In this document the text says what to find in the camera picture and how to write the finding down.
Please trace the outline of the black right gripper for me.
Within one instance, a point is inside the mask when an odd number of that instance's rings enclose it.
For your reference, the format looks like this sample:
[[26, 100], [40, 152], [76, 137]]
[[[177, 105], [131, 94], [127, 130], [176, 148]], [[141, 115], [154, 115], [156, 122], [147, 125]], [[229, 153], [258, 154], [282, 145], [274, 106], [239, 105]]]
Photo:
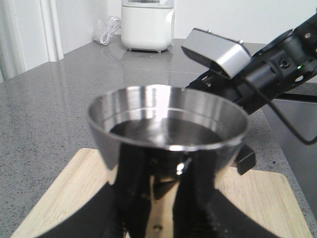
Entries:
[[251, 55], [251, 62], [235, 77], [208, 68], [188, 88], [224, 97], [251, 114], [266, 102], [247, 82], [273, 100], [316, 74], [317, 16], [313, 15]]

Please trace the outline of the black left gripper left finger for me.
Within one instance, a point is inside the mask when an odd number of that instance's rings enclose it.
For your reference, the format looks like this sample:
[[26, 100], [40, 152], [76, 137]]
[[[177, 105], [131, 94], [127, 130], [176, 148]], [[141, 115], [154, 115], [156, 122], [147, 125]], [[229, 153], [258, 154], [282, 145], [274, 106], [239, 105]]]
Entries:
[[123, 144], [113, 185], [108, 182], [79, 211], [44, 238], [144, 238], [151, 210], [146, 151]]

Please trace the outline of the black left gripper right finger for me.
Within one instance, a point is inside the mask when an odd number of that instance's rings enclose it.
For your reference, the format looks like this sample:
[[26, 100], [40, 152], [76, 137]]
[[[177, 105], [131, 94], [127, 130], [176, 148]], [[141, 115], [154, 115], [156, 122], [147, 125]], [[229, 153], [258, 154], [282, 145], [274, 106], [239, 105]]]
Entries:
[[173, 206], [175, 238], [273, 238], [214, 187], [215, 160], [186, 156]]

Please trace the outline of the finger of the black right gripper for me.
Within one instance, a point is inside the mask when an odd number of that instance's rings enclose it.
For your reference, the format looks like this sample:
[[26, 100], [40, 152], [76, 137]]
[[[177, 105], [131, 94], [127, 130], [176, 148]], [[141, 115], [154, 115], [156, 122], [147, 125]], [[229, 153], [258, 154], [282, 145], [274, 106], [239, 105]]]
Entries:
[[237, 170], [239, 175], [243, 175], [256, 165], [255, 151], [244, 144], [233, 152], [233, 160], [230, 167]]

